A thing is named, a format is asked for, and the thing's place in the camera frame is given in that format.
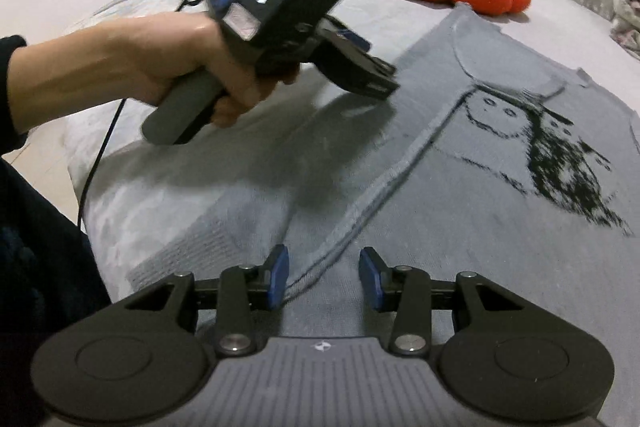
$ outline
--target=cartoon face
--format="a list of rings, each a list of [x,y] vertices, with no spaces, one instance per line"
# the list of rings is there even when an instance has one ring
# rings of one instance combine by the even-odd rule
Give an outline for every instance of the cartoon face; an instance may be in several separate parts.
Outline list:
[[[469,122],[502,139],[526,138],[530,127],[527,113],[497,96],[478,91],[466,100]]]
[[[588,148],[584,153],[585,166],[596,176],[604,201],[612,201],[620,190],[614,167],[603,155]]]
[[[580,144],[580,137],[574,129],[574,124],[560,115],[554,115],[549,112],[542,113],[540,115],[540,127],[544,133],[557,136],[563,142],[574,146]]]

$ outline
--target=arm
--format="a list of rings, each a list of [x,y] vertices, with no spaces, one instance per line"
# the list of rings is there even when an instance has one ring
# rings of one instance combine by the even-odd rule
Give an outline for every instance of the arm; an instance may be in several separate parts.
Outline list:
[[[18,132],[119,98],[157,104],[176,76],[204,66],[230,96],[213,123],[228,126],[254,107],[278,80],[258,81],[254,68],[230,54],[206,14],[163,13],[119,19],[14,51],[7,97]]]

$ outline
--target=fingers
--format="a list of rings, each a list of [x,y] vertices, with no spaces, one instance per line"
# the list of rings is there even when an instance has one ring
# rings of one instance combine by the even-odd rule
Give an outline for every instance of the fingers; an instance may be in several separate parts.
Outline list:
[[[235,60],[215,22],[203,22],[199,29],[200,62],[216,75],[231,97],[248,108],[254,107],[260,102],[255,69]]]
[[[290,86],[291,84],[295,83],[295,81],[298,79],[299,73],[300,73],[300,64],[297,64],[294,68],[291,69],[291,71],[281,75],[280,80],[286,86]]]
[[[265,78],[258,81],[258,91],[260,92],[260,100],[265,100],[275,89],[278,80],[276,78]],[[224,96],[216,102],[214,113],[211,117],[211,123],[217,127],[230,127],[236,123],[238,118],[249,111],[251,107],[238,102],[238,100]]]

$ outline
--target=ribbed cuff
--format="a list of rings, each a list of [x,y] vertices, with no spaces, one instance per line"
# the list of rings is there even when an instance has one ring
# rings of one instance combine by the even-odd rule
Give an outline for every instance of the ribbed cuff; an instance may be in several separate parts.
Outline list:
[[[27,140],[27,133],[18,134],[14,127],[9,109],[9,99],[7,95],[7,74],[9,70],[9,60],[16,49],[24,47],[27,42],[20,36],[14,35],[0,39],[0,153],[20,149]]]
[[[249,261],[222,223],[205,215],[180,239],[133,268],[127,280],[133,291],[139,291],[177,271],[193,272],[196,279],[211,279],[226,268]]]

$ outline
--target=black sleeve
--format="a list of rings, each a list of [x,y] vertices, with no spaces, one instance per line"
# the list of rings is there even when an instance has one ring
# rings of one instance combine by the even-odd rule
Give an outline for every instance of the black sleeve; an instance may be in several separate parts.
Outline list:
[[[27,140],[26,133],[18,135],[15,131],[6,93],[6,76],[11,55],[16,49],[26,45],[24,39],[18,35],[0,39],[0,154],[20,149]]]

